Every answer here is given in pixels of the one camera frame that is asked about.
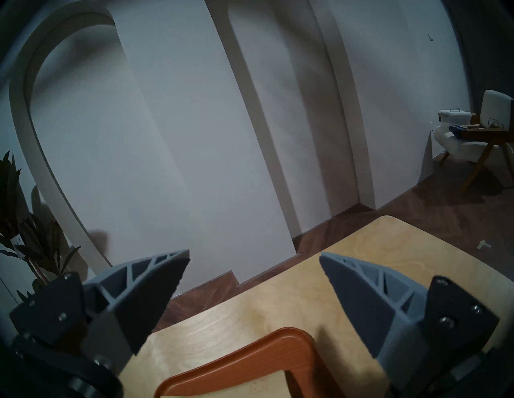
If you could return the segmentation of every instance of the potted plant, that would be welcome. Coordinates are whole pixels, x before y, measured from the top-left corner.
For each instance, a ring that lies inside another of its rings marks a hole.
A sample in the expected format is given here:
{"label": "potted plant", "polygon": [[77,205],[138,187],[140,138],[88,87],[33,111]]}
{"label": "potted plant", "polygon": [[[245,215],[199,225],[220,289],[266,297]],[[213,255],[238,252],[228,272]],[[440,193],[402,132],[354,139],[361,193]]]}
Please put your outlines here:
{"label": "potted plant", "polygon": [[[64,260],[61,256],[61,242],[64,234],[55,220],[46,228],[39,218],[29,213],[29,217],[19,221],[18,185],[21,170],[16,170],[14,155],[9,161],[7,152],[0,163],[0,243],[11,251],[0,253],[17,257],[26,262],[36,279],[32,283],[35,292],[48,284],[48,278],[41,269],[60,276],[73,255],[80,248],[70,250]],[[27,300],[31,294],[18,296]]]}

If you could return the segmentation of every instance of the plant stem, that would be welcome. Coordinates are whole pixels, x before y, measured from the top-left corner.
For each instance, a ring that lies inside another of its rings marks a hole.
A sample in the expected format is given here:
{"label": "plant stem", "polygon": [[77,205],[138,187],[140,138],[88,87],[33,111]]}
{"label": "plant stem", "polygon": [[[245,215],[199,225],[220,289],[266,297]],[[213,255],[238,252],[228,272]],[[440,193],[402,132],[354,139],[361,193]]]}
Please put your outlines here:
{"label": "plant stem", "polygon": [[47,285],[50,283],[45,274],[41,272],[39,267],[30,258],[27,258],[27,264],[29,264],[31,271],[34,273],[36,278],[39,279],[39,282],[41,282],[43,285]]}

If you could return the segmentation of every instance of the label tag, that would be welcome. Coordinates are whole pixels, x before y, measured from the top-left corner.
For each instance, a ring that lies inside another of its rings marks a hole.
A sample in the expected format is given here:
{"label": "label tag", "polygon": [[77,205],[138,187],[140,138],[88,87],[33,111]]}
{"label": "label tag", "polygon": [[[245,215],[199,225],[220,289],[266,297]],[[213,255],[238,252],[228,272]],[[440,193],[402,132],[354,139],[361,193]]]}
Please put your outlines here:
{"label": "label tag", "polygon": [[[11,243],[13,246],[23,244],[22,237],[19,234],[16,235],[14,238],[11,239]],[[14,251],[16,252],[16,254],[18,254],[19,258],[25,258],[25,255],[22,252],[20,252],[16,247],[14,248]]]}

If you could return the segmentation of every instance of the blue object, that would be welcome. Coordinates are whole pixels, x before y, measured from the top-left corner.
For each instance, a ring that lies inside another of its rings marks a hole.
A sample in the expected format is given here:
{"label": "blue object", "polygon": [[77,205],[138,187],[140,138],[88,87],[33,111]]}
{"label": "blue object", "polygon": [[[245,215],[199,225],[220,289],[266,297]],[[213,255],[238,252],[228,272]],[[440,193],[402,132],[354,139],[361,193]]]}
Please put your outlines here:
{"label": "blue object", "polygon": [[428,290],[388,267],[321,253],[321,268],[355,331],[401,390],[428,352],[419,322]]}
{"label": "blue object", "polygon": [[460,126],[449,126],[448,127],[450,129],[450,131],[453,133],[454,136],[457,137],[457,139],[459,140],[463,140],[462,138],[462,132],[464,130],[466,130],[465,127],[460,127]]}

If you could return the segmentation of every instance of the wooden chair leg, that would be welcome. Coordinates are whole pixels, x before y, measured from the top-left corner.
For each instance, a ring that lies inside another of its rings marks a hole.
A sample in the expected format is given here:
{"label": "wooden chair leg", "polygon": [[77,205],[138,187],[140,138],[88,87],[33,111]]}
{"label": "wooden chair leg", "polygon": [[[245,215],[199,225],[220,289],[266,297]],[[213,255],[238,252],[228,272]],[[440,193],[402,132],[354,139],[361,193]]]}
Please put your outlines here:
{"label": "wooden chair leg", "polygon": [[475,179],[479,171],[484,167],[484,163],[491,154],[492,149],[494,148],[494,144],[492,142],[489,142],[487,146],[485,147],[484,151],[482,152],[482,155],[480,156],[479,161],[476,163],[475,169],[473,172],[468,176],[466,179],[466,182],[461,187],[461,192],[464,192],[466,189],[468,189],[469,184]]}
{"label": "wooden chair leg", "polygon": [[439,166],[443,167],[443,164],[445,164],[446,162],[446,159],[448,159],[448,156],[450,156],[450,153],[449,152],[446,152],[443,157],[441,158],[440,162],[439,162]]}
{"label": "wooden chair leg", "polygon": [[507,144],[502,145],[502,150],[503,150],[503,156],[505,157],[505,163],[507,163],[507,168],[510,171],[510,179],[512,181],[512,184],[514,185],[514,170],[512,170],[512,162],[510,161]]}

